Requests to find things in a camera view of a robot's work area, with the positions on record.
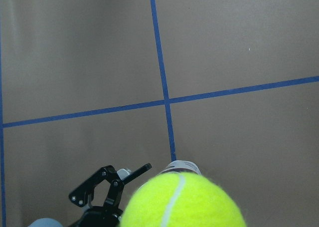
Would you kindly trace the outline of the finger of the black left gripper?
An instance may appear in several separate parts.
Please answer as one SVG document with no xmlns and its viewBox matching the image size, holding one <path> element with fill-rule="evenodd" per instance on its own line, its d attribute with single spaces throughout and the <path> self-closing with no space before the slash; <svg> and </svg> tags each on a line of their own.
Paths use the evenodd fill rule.
<svg viewBox="0 0 319 227">
<path fill-rule="evenodd" d="M 104 166 L 94 172 L 88 179 L 72 190 L 68 198 L 70 202 L 80 208 L 90 208 L 95 197 L 95 191 L 105 187 L 104 208 L 118 207 L 125 185 L 152 168 L 147 163 L 135 171 L 128 169 L 115 170 L 112 165 Z"/>
</svg>

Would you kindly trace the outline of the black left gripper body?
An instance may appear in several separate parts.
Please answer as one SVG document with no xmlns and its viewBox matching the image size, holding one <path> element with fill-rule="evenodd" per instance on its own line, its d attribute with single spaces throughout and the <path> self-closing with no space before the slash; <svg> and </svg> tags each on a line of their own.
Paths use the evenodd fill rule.
<svg viewBox="0 0 319 227">
<path fill-rule="evenodd" d="M 80 205 L 81 218 L 70 227 L 119 227 L 123 211 L 119 208 L 108 209 L 103 206 Z"/>
</svg>

